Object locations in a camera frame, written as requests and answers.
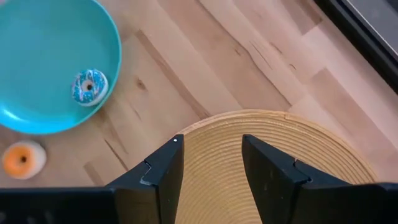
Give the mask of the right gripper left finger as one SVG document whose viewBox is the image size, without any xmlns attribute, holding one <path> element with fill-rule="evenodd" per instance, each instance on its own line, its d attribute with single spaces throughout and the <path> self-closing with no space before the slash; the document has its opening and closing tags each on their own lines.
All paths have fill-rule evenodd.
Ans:
<svg viewBox="0 0 398 224">
<path fill-rule="evenodd" d="M 174 224 L 184 170 L 184 136 L 178 134 L 108 184 L 119 223 Z"/>
</svg>

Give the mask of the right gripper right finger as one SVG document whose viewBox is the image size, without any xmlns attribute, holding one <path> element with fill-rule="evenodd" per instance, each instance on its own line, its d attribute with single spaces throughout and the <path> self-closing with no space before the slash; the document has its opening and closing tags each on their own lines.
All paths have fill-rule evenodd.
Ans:
<svg viewBox="0 0 398 224">
<path fill-rule="evenodd" d="M 290 223 L 297 197 L 305 184 L 349 184 L 250 134 L 243 135 L 242 156 L 246 178 L 263 223 Z"/>
</svg>

